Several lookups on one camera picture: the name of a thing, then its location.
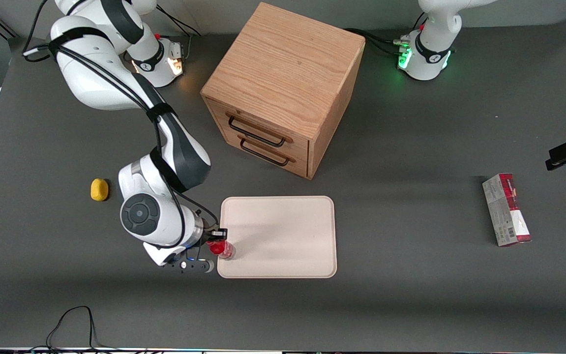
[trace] green status light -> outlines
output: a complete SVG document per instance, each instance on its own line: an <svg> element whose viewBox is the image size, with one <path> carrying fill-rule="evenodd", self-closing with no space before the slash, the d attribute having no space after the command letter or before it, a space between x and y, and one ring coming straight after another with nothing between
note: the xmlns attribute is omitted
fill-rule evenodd
<svg viewBox="0 0 566 354"><path fill-rule="evenodd" d="M409 63L409 59L412 57L412 50L411 49L407 49L406 51L404 51L399 58L399 67L401 69L405 69L407 67L407 64Z"/></svg>
<svg viewBox="0 0 566 354"><path fill-rule="evenodd" d="M442 68L444 69L445 67L447 67L447 62L449 61L449 57L451 56L451 50L449 50L449 53L447 53L447 58L445 58L445 63L442 64Z"/></svg>

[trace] wooden cabinet top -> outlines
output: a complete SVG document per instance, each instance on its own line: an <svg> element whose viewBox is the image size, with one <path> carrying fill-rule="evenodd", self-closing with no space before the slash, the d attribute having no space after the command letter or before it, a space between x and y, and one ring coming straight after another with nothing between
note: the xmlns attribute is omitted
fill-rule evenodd
<svg viewBox="0 0 566 354"><path fill-rule="evenodd" d="M314 140L363 47L362 36L262 2L202 95Z"/></svg>

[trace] black cable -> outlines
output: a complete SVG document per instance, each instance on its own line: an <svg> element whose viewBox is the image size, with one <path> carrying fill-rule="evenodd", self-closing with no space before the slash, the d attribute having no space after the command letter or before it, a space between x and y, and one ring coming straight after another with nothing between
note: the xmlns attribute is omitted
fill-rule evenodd
<svg viewBox="0 0 566 354"><path fill-rule="evenodd" d="M37 345L36 347L29 348L28 350L16 350L16 349L0 349L0 354L29 354L34 352L34 354L42 354L42 353L59 353L59 354L85 354L85 353L103 353L103 354L116 354L116 353L124 353L124 354L132 354L132 350L124 350L119 348L111 348L111 350L103 350L100 348L85 348L85 349L62 349L58 347L48 347L46 345ZM143 354L144 352L135 352L134 354ZM177 351L169 351L169 352L156 352L156 353L177 353Z"/></svg>
<svg viewBox="0 0 566 354"><path fill-rule="evenodd" d="M38 6L38 11L36 11L36 15L33 18L33 23L31 24L31 29L29 30L29 36L27 36L27 41L25 42L25 46L23 47L23 53L25 53L27 51L27 47L29 47L29 42L31 41L31 38L33 37L33 30L36 29L36 23L38 22L38 17L40 16L40 12L42 12L42 7L45 6L47 1L49 1L49 0L42 0L40 5ZM49 58L49 55L47 54L46 56L44 56L42 58L38 58L38 59L29 59L27 57L24 57L24 58L28 62L35 63L35 62L41 62L41 61Z"/></svg>
<svg viewBox="0 0 566 354"><path fill-rule="evenodd" d="M174 20L173 18L170 18L170 20L171 20L171 22L173 22L174 25L176 25L176 26L182 31L182 33L184 33L185 36L188 36L189 38L191 38L191 34L188 33L188 32L186 31L186 29L184 29L184 28L180 25L179 22L177 22L177 21Z"/></svg>
<svg viewBox="0 0 566 354"><path fill-rule="evenodd" d="M387 54L392 54L393 56L399 56L400 53L399 52L393 52L391 50L387 50L384 47L381 46L382 44L392 44L392 41L387 40L387 39L383 39L379 36L375 36L374 34L361 30L361 29L344 29L344 31L348 31L351 33L355 33L355 34L359 34L360 36L364 36L364 38L366 38L366 40L368 40L368 42L370 42L370 44L374 45L375 47L377 47L377 49L381 50L384 53Z"/></svg>
<svg viewBox="0 0 566 354"><path fill-rule="evenodd" d="M189 197L187 197L186 195L180 193L179 191L177 191L177 190L174 190L174 191L175 191L176 194L180 195L180 198L182 198L182 199L186 200L187 202L193 204L194 206L196 206L196 207L202 209L205 213L207 213L208 215L210 215L211 218L213 218L213 220L215 220L215 224L210 225L211 227L212 227L212 226L219 226L219 219L217 219L217 215L215 215L214 213L212 213L212 212L211 212L209 209L207 209L206 207L202 206L202 204L199 204L199 203L196 202L195 200L190 199Z"/></svg>
<svg viewBox="0 0 566 354"><path fill-rule="evenodd" d="M412 30L416 29L416 26L418 25L418 21L420 21L420 19L425 15L425 13L421 13L420 16L418 16L418 18L416 19L416 22L414 22L414 26L412 26Z"/></svg>
<svg viewBox="0 0 566 354"><path fill-rule="evenodd" d="M161 133L160 133L160 129L158 128L159 119L160 118L157 118L156 121L154 122L154 130L156 132L156 149L158 150L158 153L161 155L162 158L163 144L161 143ZM186 228L186 222L184 221L184 213L182 213L182 206L180 206L180 202L178 201L178 198L176 197L173 188L171 188L170 184L167 183L167 180L165 179L164 175L160 173L160 171L158 174L160 175L161 179L163 179L164 184L167 186L167 189L171 194L171 199L173 199L174 204L176 204L176 207L178 208L178 213L180 214L180 221L182 222L182 227L180 232L180 238L176 242L176 244L180 244L180 242L182 242L182 240L184 239L184 229Z"/></svg>
<svg viewBox="0 0 566 354"><path fill-rule="evenodd" d="M60 46L59 51L61 51L63 54L69 56L70 58L76 60L78 63L84 65L85 67L87 67L89 70L91 70L92 72L94 72L95 74L97 74L98 76L100 76L101 78L105 79L105 81L107 81L108 83L110 83L114 88L118 89L121 93L125 94L125 96L129 99L132 99L132 101L134 101L134 103L136 103L139 107L141 107L141 109L143 109L144 111L147 112L148 107L145 105L145 103L143 102L143 99L141 97L139 97L138 94L136 94L136 92L134 92L134 90L132 90L130 87L128 87L128 85L126 85L125 83L123 83L123 81L119 80L119 78L117 78L116 76L114 76L114 74L112 74L110 71L108 71L107 69L101 67L100 65L98 65L97 63L93 62L92 60L86 58L85 56L82 56L81 54L74 52L66 47ZM117 83L119 83L119 85L123 86L123 88L119 87L116 85L116 83L108 80L107 78L105 78L105 76L102 76L100 74L100 72L98 72L98 70L101 70L104 74L106 74L107 76L109 76L111 79L113 79L114 81L116 81Z"/></svg>
<svg viewBox="0 0 566 354"><path fill-rule="evenodd" d="M131 62L132 60L134 60L134 58L132 58L132 56L130 55L130 53L127 52L127 50L125 52L123 52L123 60L127 61L127 62Z"/></svg>
<svg viewBox="0 0 566 354"><path fill-rule="evenodd" d="M201 246L197 246L197 247L198 247L198 254L195 255L195 258L193 258L193 259L195 259L195 260L199 260L199 259L200 259L200 251L202 250L202 247L201 247Z"/></svg>
<svg viewBox="0 0 566 354"><path fill-rule="evenodd" d="M372 38L373 40L376 40L378 42L382 42L382 43L386 43L386 44L392 44L391 40L387 40L387 39L383 39L379 36L375 36L374 34L368 32L368 31L364 31L363 29L344 29L344 31L359 34L360 36L364 36L366 38Z"/></svg>
<svg viewBox="0 0 566 354"><path fill-rule="evenodd" d="M191 29L192 31L194 31L195 34L197 34L198 36L201 36L200 32L198 32L197 29L194 29L193 27L191 27L191 26L187 25L186 23L180 21L179 19L175 18L174 16L171 16L169 13L167 13L167 12L165 11L165 9L163 9L162 6L156 5L156 8L157 8L159 11L161 11L161 13L164 13L168 18L170 18L170 19L173 20L174 22L179 22L179 23L183 24L184 26L189 27L189 29Z"/></svg>
<svg viewBox="0 0 566 354"><path fill-rule="evenodd" d="M56 349L55 347L53 347L51 345L51 340L53 339L53 335L56 333L58 328L60 328L60 325L62 324L62 321L64 320L66 315L69 312L74 311L76 309L86 309L87 312L88 312L88 321L90 322L89 331L88 331L88 347L93 349L93 350L96 350L97 352L104 352L104 351L99 350L96 347L94 347L94 345L92 345L92 340L94 339L94 341L97 343L98 347L105 347L105 345L102 345L99 342L99 340L97 340L97 329L94 325L94 319L92 318L92 311L90 310L90 307L88 307L86 305L71 307L60 317L60 320L58 321L58 324L56 325L56 327L54 327L54 329L52 329L51 332L49 332L49 334L47 334L47 339L45 340L45 347L49 348L50 350Z"/></svg>

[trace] wood grain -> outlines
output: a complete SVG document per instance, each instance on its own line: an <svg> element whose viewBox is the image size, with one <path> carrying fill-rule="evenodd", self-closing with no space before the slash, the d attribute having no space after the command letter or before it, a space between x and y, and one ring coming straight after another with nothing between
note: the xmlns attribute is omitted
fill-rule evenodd
<svg viewBox="0 0 566 354"><path fill-rule="evenodd" d="M308 179L312 179L316 174L316 170L324 157L326 148L328 148L328 144L333 138L333 134L335 134L339 121L342 119L342 116L348 107L348 103L351 101L353 88L355 87L355 80L357 80L357 72L359 71L359 64L361 63L362 52L363 47L359 49L357 59L353 62L350 72L346 75L346 80L342 83L342 87L340 88L336 99L333 101L328 117L325 119L316 141L309 144Z"/></svg>
<svg viewBox="0 0 566 354"><path fill-rule="evenodd" d="M363 45L357 34L262 2L202 95L314 141Z"/></svg>
<svg viewBox="0 0 566 354"><path fill-rule="evenodd" d="M213 109L214 103L210 101L210 99L204 99L204 104L209 109L210 115L213 116L215 124L217 125L219 132L222 134L222 137L224 137L225 140L228 140L226 134L224 134L224 127L220 124L220 121L217 119L217 115L215 114L215 110Z"/></svg>

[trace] drawer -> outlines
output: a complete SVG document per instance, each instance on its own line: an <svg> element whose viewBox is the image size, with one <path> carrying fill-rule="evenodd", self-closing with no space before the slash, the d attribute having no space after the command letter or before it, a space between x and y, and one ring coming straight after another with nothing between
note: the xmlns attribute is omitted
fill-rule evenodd
<svg viewBox="0 0 566 354"><path fill-rule="evenodd" d="M280 129L266 126L260 121L247 117L247 114L226 107L221 103L208 100L209 109L215 117L217 126L222 130L226 140L231 136L240 134L250 141L256 141L269 150L294 159L307 160L308 140L296 134L282 133Z"/></svg>
<svg viewBox="0 0 566 354"><path fill-rule="evenodd" d="M301 177L307 177L307 159L300 159L281 154L280 151L262 144L259 141L250 139L242 134L227 136L226 141L232 146L240 148L254 157L267 161Z"/></svg>

